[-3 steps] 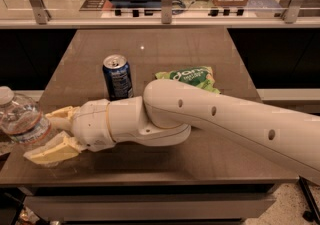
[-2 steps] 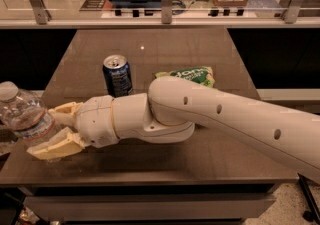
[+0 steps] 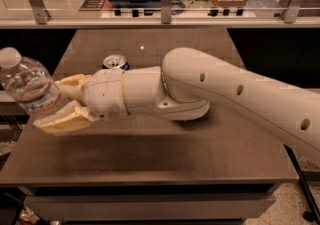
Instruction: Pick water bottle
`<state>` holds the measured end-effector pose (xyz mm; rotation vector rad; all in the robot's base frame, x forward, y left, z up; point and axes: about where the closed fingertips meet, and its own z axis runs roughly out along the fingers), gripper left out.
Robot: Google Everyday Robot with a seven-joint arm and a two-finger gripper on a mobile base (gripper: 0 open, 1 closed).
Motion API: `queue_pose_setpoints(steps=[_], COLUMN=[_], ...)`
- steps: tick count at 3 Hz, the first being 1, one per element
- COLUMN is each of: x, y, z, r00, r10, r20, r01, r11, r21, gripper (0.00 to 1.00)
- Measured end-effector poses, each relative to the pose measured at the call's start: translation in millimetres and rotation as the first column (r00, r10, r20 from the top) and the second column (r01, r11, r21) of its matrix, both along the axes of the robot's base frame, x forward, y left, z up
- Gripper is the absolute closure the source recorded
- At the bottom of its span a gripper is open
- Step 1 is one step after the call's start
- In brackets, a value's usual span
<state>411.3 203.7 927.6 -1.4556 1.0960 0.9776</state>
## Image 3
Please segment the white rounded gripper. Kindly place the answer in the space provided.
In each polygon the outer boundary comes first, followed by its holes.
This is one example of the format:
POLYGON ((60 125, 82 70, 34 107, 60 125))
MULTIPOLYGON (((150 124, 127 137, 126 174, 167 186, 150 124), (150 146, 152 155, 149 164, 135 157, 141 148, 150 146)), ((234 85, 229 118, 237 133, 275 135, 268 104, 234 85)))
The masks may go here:
POLYGON ((92 76, 76 74, 57 80, 55 84, 68 101, 73 101, 55 114, 33 122, 46 133, 77 131, 90 127, 100 118, 125 118, 128 115, 124 101, 124 71, 121 69, 101 69, 92 76))

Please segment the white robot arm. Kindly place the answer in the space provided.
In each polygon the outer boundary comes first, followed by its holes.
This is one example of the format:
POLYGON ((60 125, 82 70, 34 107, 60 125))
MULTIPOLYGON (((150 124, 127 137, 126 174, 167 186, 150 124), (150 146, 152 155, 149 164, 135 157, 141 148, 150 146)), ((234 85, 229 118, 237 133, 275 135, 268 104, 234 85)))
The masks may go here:
POLYGON ((160 66, 101 69, 57 82, 72 101, 34 121, 58 134, 103 119, 150 114, 194 120, 220 105, 262 126, 305 158, 320 164, 320 95, 241 69, 191 48, 169 51, 160 66))

